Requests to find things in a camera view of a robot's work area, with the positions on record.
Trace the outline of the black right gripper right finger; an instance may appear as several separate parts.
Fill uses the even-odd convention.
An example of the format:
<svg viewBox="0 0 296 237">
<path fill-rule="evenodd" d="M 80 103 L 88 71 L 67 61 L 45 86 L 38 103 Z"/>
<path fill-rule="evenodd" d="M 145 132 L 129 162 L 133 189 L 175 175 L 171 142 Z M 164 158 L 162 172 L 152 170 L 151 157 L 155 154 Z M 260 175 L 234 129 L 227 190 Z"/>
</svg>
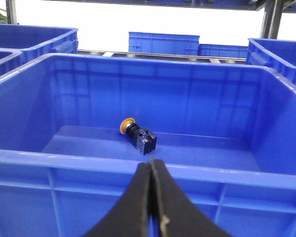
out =
<svg viewBox="0 0 296 237">
<path fill-rule="evenodd" d="M 163 160 L 153 158 L 150 164 L 150 213 L 156 237 L 231 236 L 191 202 Z"/>
</svg>

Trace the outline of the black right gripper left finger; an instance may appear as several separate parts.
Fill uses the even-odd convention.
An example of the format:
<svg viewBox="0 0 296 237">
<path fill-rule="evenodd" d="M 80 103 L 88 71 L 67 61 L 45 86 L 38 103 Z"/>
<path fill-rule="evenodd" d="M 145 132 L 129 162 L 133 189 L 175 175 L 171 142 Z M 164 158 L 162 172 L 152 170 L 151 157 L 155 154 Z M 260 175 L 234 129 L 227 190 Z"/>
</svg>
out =
<svg viewBox="0 0 296 237">
<path fill-rule="evenodd" d="M 85 237 L 146 237 L 148 235 L 151 165 L 139 163 L 118 202 L 84 234 Z"/>
</svg>

